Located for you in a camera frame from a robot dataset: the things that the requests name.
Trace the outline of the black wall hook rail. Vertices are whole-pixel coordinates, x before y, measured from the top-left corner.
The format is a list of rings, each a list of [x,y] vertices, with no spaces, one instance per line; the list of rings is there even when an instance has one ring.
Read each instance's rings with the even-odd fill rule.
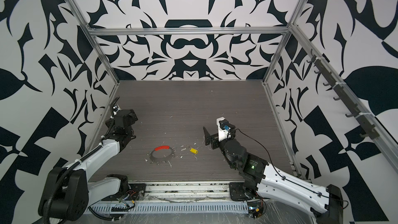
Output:
[[[375,123],[371,120],[371,113],[366,111],[364,107],[360,106],[357,97],[354,95],[347,83],[344,82],[336,73],[326,58],[316,56],[311,50],[311,59],[308,63],[314,64],[317,68],[315,73],[321,74],[325,78],[326,83],[323,85],[331,88],[336,93],[337,96],[333,99],[335,101],[342,101],[348,109],[349,113],[345,116],[347,118],[354,118],[359,123],[364,131],[360,136],[362,138],[370,138],[372,140],[380,137],[379,132],[376,130]]]

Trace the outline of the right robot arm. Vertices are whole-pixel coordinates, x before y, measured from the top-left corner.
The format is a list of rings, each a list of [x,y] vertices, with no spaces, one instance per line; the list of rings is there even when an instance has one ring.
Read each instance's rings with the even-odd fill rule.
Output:
[[[229,167],[244,179],[241,191],[249,198],[276,200],[314,218],[318,224],[343,223],[344,200],[335,185],[315,185],[276,168],[272,163],[249,153],[235,138],[231,127],[209,134],[204,129],[205,145],[220,149]]]

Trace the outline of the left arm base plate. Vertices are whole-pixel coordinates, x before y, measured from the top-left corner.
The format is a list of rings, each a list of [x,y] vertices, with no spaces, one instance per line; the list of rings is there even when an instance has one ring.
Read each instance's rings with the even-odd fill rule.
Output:
[[[125,201],[136,201],[143,198],[146,194],[145,183],[132,183],[129,184],[126,190],[122,189],[121,192],[107,196],[102,201],[119,201],[121,198]]]

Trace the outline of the small circuit board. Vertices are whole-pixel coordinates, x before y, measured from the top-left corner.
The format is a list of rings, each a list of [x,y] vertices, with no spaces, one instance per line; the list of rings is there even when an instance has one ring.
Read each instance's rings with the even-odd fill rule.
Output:
[[[248,216],[253,219],[261,217],[267,209],[264,201],[247,202]]]

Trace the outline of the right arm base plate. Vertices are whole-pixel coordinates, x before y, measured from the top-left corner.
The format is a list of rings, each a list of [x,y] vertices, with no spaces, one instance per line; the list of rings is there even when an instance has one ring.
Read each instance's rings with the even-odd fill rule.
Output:
[[[229,183],[230,198],[232,201],[249,201],[261,199],[257,194],[257,183],[245,181],[243,183]]]

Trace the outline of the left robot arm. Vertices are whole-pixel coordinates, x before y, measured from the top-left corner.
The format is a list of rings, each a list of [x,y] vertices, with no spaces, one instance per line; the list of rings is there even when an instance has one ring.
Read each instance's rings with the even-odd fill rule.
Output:
[[[136,138],[132,126],[137,120],[133,110],[113,110],[106,121],[108,130],[97,147],[68,166],[55,167],[49,172],[38,207],[45,224],[52,219],[61,224],[76,221],[102,199],[127,195],[130,187],[125,175],[111,174],[95,183],[89,180]]]

